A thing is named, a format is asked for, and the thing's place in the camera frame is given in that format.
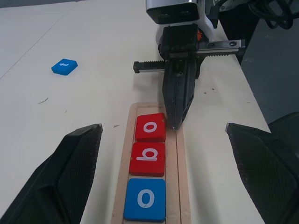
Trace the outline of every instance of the red tile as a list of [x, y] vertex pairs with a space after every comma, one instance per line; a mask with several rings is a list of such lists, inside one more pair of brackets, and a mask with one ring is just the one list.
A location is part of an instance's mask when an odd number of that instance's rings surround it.
[[135, 139], [137, 141], [165, 141], [166, 127], [164, 113], [140, 115], [137, 117]]
[[135, 142], [132, 148], [130, 174], [135, 176], [164, 176], [165, 144]]

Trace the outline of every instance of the table surface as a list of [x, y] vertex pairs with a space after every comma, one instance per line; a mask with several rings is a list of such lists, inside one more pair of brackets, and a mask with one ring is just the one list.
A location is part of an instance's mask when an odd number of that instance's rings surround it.
[[[110, 222], [129, 108], [163, 103], [163, 74], [132, 68], [159, 58], [156, 30], [144, 1], [77, 2], [1, 79], [0, 216], [67, 133], [102, 123], [81, 223]], [[221, 25], [216, 40], [226, 40]], [[78, 63], [69, 76], [51, 72], [62, 58]], [[183, 123], [192, 223], [263, 224], [240, 179], [227, 122], [269, 130], [236, 57], [208, 57]]]
[[0, 78], [75, 4], [0, 8]]

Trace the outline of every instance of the blue tile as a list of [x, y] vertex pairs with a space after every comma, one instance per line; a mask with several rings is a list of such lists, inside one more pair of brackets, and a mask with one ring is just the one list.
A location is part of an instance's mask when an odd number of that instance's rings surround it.
[[127, 187], [124, 218], [133, 221], [165, 220], [165, 181], [130, 179]]
[[78, 66], [76, 61], [69, 60], [69, 59], [62, 59], [56, 65], [52, 67], [52, 71], [54, 73], [67, 76], [70, 74]]

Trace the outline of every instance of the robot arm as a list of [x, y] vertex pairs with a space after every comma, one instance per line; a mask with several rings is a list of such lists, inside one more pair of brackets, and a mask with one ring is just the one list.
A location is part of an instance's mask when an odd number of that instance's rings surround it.
[[163, 98], [169, 125], [179, 129], [194, 98], [195, 80], [206, 56], [243, 54], [241, 40], [213, 42], [205, 0], [146, 0], [146, 12], [160, 25], [159, 62], [134, 62], [135, 73], [164, 71]]

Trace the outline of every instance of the white letter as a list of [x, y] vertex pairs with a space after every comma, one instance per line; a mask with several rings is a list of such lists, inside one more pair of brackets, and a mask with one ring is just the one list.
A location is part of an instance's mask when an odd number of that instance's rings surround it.
[[[152, 129], [148, 129], [148, 126], [149, 125], [153, 125], [154, 127]], [[155, 130], [157, 129], [157, 124], [155, 122], [148, 122], [146, 123], [144, 126], [143, 126], [143, 130], [146, 132], [146, 133], [151, 133], [151, 132], [154, 132]]]
[[[144, 194], [149, 194], [149, 202], [147, 204], [142, 202], [142, 196]], [[137, 197], [137, 202], [138, 202], [140, 207], [148, 209], [153, 205], [154, 201], [155, 201], [155, 196], [154, 196], [154, 193], [151, 190], [144, 189], [144, 190], [139, 192], [138, 197]]]
[[[154, 155], [151, 157], [148, 157], [146, 155], [147, 152], [152, 152]], [[142, 151], [142, 157], [138, 156], [136, 159], [137, 160], [145, 160], [145, 161], [157, 161], [157, 155], [158, 155], [158, 151], [155, 150], [154, 148], [146, 148], [145, 150]]]

